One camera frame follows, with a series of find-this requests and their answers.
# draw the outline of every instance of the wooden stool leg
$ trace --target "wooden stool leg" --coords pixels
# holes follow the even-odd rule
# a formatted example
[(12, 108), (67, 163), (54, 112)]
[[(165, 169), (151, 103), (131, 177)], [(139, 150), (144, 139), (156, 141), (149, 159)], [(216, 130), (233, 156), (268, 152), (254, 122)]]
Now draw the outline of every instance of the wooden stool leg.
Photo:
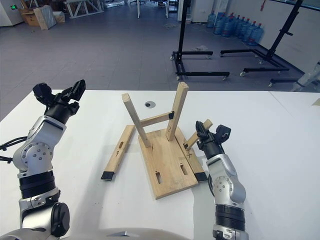
[(175, 98), (172, 106), (172, 111), (174, 111), (173, 119), (169, 120), (168, 127), (166, 128), (165, 136), (168, 141), (172, 141), (175, 137), (175, 132), (178, 126), (179, 118), (181, 115), (182, 107), (184, 106), (185, 99), (188, 92), (188, 85), (181, 81), (178, 84), (178, 88), (175, 93)]
[(128, 113), (129, 113), (130, 117), (132, 118), (132, 121), (133, 121), (135, 128), (138, 131), (142, 141), (143, 141), (144, 146), (146, 148), (150, 147), (150, 145), (151, 145), (150, 141), (148, 140), (146, 132), (141, 125), (141, 122), (140, 122), (140, 119), (139, 119), (138, 114), (136, 112), (136, 109), (135, 109), (128, 93), (122, 94), (122, 101), (123, 101)]

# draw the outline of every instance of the blue water bottle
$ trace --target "blue water bottle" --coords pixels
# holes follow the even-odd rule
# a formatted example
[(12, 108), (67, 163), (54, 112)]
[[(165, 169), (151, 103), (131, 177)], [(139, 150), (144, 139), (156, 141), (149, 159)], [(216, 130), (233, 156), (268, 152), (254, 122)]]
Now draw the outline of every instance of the blue water bottle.
[(242, 24), (241, 31), (240, 31), (240, 33), (238, 35), (239, 39), (242, 39), (244, 37), (244, 35), (245, 35), (246, 31), (247, 31), (247, 28), (250, 26), (249, 21), (250, 21), (250, 18), (247, 18), (246, 22)]
[(247, 44), (250, 46), (258, 45), (263, 34), (264, 30), (261, 28), (261, 23), (259, 23), (258, 27), (252, 31)]
[(212, 29), (215, 26), (216, 17), (217, 16), (215, 15), (214, 11), (208, 16), (208, 21), (206, 23), (207, 28)]
[(227, 37), (227, 38), (230, 37), (233, 28), (234, 28), (234, 16), (231, 16), (224, 24), (224, 28), (222, 30), (221, 36)]
[(213, 33), (216, 35), (220, 35), (225, 26), (225, 15), (223, 14), (221, 18), (215, 21), (215, 25), (213, 28)]
[(238, 17), (235, 19), (235, 20), (233, 20), (233, 28), (232, 28), (232, 31), (231, 31), (231, 34), (232, 35), (234, 35), (235, 34), (235, 31), (236, 31), (236, 29), (237, 29), (237, 25), (238, 25), (238, 23), (240, 22), (240, 15), (238, 15)]
[(250, 37), (252, 31), (253, 31), (254, 29), (256, 29), (256, 28), (257, 28), (257, 27), (256, 27), (256, 21), (254, 21), (254, 22), (252, 23), (252, 25), (249, 26), (249, 27), (246, 29), (245, 34), (243, 35), (242, 41), (245, 42), (245, 43), (247, 43), (247, 42), (249, 41), (249, 37)]
[(241, 27), (242, 25), (245, 23), (245, 17), (243, 16), (242, 17), (242, 20), (240, 20), (237, 24), (236, 24), (236, 29), (235, 29), (235, 32), (234, 32), (234, 35), (235, 36), (239, 36), (240, 34), (240, 31), (241, 31)]

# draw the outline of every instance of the white table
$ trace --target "white table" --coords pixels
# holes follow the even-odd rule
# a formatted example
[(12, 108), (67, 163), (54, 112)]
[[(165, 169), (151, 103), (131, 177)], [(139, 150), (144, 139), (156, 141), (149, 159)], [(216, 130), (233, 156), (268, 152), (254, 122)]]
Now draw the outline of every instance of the white table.
[[(174, 91), (127, 91), (140, 119), (171, 110)], [(55, 183), (68, 204), (68, 235), (97, 229), (141, 227), (163, 229), (189, 239), (210, 240), (214, 201), (201, 183), (155, 200), (134, 134), (115, 180), (100, 180), (127, 124), (124, 91), (87, 90), (80, 109), (54, 151)], [(186, 138), (196, 120), (209, 118), (232, 129), (223, 147), (246, 188), (246, 231), (251, 240), (297, 240), (313, 236), (320, 220), (319, 93), (190, 91), (179, 127)], [(154, 101), (155, 108), (146, 108)], [(45, 107), (29, 94), (0, 123), (0, 143), (25, 136)], [(146, 127), (147, 132), (167, 123)], [(11, 156), (11, 147), (2, 155)], [(195, 152), (205, 162), (203, 152)], [(0, 163), (0, 235), (19, 227), (21, 197), (18, 170)]]

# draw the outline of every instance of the robotic arm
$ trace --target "robotic arm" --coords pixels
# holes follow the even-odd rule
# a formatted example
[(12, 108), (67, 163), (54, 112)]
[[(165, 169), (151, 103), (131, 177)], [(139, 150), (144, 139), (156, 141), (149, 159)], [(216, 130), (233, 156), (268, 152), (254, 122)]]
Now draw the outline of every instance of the robotic arm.
[(55, 184), (51, 161), (54, 148), (66, 130), (66, 122), (79, 109), (77, 102), (69, 101), (79, 101), (85, 89), (84, 80), (56, 95), (45, 83), (33, 88), (35, 97), (46, 105), (46, 110), (29, 131), (25, 143), (13, 154), (22, 195), (20, 229), (0, 240), (56, 240), (67, 233), (69, 209), (65, 203), (58, 202), (60, 190)]
[(249, 240), (245, 232), (246, 190), (221, 145), (228, 140), (231, 129), (219, 125), (216, 133), (212, 133), (200, 121), (196, 122), (195, 128), (199, 137), (197, 145), (207, 158), (208, 184), (215, 201), (213, 237), (217, 240)]

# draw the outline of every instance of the black cable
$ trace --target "black cable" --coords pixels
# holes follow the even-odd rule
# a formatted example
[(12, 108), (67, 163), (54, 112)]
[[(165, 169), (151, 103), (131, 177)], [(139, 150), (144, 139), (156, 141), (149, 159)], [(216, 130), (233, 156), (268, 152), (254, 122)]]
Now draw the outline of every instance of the black cable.
[(223, 154), (224, 154), (224, 153), (225, 153), (224, 148), (222, 147), (222, 145), (221, 145), (221, 144), (220, 144), (219, 146), (220, 146), (220, 148), (221, 148), (221, 150), (222, 150), (222, 152), (223, 152)]
[(212, 193), (213, 197), (215, 197), (214, 190), (213, 190), (214, 187), (212, 186), (212, 178), (210, 174), (208, 176), (208, 185), (209, 185), (210, 192)]
[(15, 138), (15, 139), (12, 139), (12, 140), (7, 141), (6, 143), (0, 145), (0, 150), (6, 151), (8, 147), (11, 147), (11, 146), (13, 146), (13, 145), (22, 143), (22, 142), (24, 142), (24, 141), (26, 141), (26, 140), (27, 140), (27, 136), (17, 137), (17, 138)]
[[(27, 140), (27, 136), (17, 137), (15, 139), (12, 139), (12, 140), (7, 141), (6, 143), (0, 145), (0, 150), (6, 151), (7, 148), (9, 148), (9, 147), (11, 147), (13, 145), (22, 143), (22, 142), (24, 142), (26, 140)], [(8, 164), (11, 163), (12, 160), (13, 160), (12, 157), (0, 156), (0, 161), (6, 161)]]
[(12, 160), (13, 160), (12, 157), (0, 156), (0, 161), (5, 161), (5, 162), (7, 162), (8, 164), (11, 163)]

